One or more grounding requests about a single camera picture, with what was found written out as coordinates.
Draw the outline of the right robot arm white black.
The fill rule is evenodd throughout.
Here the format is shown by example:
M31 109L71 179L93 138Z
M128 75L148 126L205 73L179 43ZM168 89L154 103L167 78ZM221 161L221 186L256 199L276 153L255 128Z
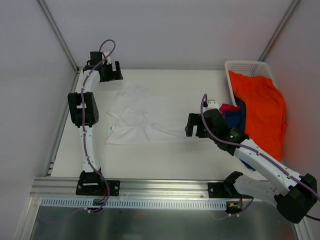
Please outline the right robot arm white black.
M251 166L267 179L254 180L234 171L224 180L224 193L235 198L247 195L274 206L288 221L298 224L319 201L317 180L284 166L262 150L246 133L229 128L216 108L190 113L185 127L187 137L209 138L222 151Z

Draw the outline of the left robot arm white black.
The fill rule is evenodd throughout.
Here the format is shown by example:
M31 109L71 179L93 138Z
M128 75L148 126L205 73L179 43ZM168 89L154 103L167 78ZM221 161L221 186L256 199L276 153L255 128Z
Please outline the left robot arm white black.
M108 51L90 52L90 59L82 70L80 89L67 96L70 118L78 129L83 155L82 172L76 187L78 196L116 197L120 191L119 180L106 180L103 177L95 150L95 131L100 115L93 90L98 83L123 79L120 63L116 61L113 70L110 55Z

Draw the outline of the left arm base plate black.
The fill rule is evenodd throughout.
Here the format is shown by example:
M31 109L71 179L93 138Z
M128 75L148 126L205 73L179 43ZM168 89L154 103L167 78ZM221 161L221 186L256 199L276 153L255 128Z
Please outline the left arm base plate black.
M117 197L120 191L119 180L107 180L109 186L109 193L106 195ZM77 183L75 194L77 196L103 196L107 190L106 183L103 180L94 179L81 179Z

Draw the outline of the white t shirt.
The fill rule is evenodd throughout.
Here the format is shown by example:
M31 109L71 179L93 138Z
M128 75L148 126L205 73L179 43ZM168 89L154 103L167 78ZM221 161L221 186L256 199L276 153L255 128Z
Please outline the white t shirt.
M150 95L147 88L125 82L106 115L107 145L184 143L190 113L198 113L201 91Z

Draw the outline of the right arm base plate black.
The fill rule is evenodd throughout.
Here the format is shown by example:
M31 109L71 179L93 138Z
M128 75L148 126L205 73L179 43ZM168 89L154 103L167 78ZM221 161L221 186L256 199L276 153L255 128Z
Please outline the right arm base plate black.
M228 198L223 182L208 182L207 192L210 199Z

